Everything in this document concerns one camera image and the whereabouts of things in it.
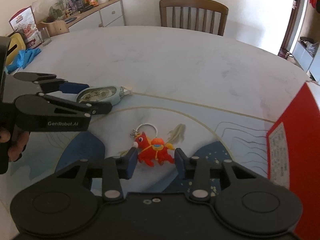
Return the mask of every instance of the wooden chair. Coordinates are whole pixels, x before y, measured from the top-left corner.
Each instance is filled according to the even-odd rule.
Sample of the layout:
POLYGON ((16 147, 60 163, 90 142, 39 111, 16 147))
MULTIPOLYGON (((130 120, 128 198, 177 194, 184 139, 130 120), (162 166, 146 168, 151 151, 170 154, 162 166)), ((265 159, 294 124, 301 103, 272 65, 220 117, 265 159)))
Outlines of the wooden chair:
POLYGON ((188 24, 187 29, 191 30, 191 8, 196 8, 196 23, 195 31, 199 31, 199 9, 204 9, 204 17, 202 24, 202 32, 206 30, 207 22, 207 11, 212 11, 211 24, 210 24, 210 33, 213 33, 214 25, 214 16, 215 12, 221 13, 218 35, 223 36, 224 28, 227 22, 228 16, 228 7, 213 1, 213 0, 160 0, 160 17, 161 17, 161 26, 167 27, 167 7, 172 7, 172 27, 176 28, 176 7, 180 7, 180 25, 179 27, 183 29, 183 8, 189 7, 188 10, 188 24))

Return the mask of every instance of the red packaging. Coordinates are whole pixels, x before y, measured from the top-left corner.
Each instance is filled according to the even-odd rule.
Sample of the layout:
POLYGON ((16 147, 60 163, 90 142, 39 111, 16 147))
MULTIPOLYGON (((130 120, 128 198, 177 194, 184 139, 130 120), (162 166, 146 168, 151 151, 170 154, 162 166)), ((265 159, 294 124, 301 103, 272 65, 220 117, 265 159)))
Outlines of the red packaging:
POLYGON ((268 177, 302 201, 295 233, 320 239, 320 86, 306 82, 267 133, 268 177))

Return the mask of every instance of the glass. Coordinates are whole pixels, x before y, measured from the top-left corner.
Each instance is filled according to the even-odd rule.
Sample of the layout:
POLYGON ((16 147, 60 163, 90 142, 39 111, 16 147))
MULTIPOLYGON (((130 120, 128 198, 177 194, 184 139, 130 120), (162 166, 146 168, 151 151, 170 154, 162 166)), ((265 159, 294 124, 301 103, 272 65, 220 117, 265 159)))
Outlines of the glass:
POLYGON ((40 39, 42 41, 43 46, 48 45, 52 40, 50 38, 49 32, 47 27, 42 28, 41 30, 39 30, 40 33, 40 39))

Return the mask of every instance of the plush toy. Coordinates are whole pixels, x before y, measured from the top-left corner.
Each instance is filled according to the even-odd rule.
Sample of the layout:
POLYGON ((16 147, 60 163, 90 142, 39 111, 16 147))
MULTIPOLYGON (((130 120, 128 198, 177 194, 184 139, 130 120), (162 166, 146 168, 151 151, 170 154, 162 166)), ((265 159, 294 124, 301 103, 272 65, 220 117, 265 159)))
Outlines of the plush toy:
POLYGON ((154 166, 152 160, 158 161, 160 165, 164 164, 164 161, 169 161, 174 163, 174 159, 168 154, 169 150, 175 150, 171 143, 164 143, 164 140, 161 138, 150 139, 146 136, 144 132, 138 134, 135 137, 133 146, 141 149, 141 152, 138 154, 138 160, 140 163, 143 161, 150 167, 154 166))

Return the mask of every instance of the drawer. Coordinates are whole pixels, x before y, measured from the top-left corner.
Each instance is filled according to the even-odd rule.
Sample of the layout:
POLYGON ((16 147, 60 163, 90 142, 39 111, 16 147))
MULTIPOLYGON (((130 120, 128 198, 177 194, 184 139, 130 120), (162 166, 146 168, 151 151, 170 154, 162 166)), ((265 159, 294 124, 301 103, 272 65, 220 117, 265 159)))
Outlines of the drawer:
POLYGON ((310 72, 317 82, 320 81, 320 48, 318 49, 312 64, 310 65, 310 72))
POLYGON ((305 48, 299 43, 296 43, 296 46, 294 47, 294 50, 292 52, 292 55, 296 58, 296 60, 301 59, 303 52, 305 51, 305 48))
POLYGON ((90 14, 86 18, 70 26, 69 31, 74 32, 74 31, 81 31, 85 29, 98 28, 100 23, 101 23, 101 19, 100 19, 99 12, 94 12, 93 14, 90 14))
POLYGON ((105 27, 122 15, 121 2, 119 1, 100 9, 100 14, 105 27))
POLYGON ((300 58, 300 62, 301 63, 299 61, 298 62, 300 64, 300 66, 303 68, 303 70, 305 72, 307 72, 308 68, 310 67, 310 64, 311 64, 312 60, 313 60, 313 57, 309 54, 309 52, 304 50, 304 52, 303 52, 303 54, 302 54, 302 56, 300 58))
POLYGON ((124 26, 123 15, 121 15, 118 19, 114 20, 113 22, 109 23, 106 27, 112 26, 124 26))

